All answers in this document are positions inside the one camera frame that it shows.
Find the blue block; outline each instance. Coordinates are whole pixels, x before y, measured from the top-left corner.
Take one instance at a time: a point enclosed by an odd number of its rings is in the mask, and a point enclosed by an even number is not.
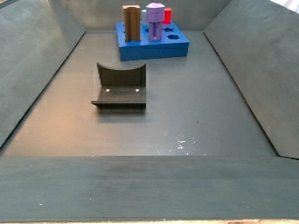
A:
[[[163,25],[161,40],[148,40],[148,26],[141,25],[141,42],[125,42],[125,27],[116,22],[117,46],[120,60],[149,60],[160,58],[183,57],[188,54],[189,40],[175,23]]]

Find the curved cutout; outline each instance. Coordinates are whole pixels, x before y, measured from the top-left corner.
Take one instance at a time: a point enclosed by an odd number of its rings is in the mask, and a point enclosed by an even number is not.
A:
[[[145,86],[145,64],[129,69],[115,69],[97,63],[97,74],[104,86]]]

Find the gray floor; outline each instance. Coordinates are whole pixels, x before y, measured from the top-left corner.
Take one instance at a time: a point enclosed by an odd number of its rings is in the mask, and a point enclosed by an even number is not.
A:
[[[274,157],[235,83],[201,32],[185,58],[119,62],[112,31],[83,37],[1,153],[4,157]],[[96,62],[147,63],[147,108],[103,109]]]

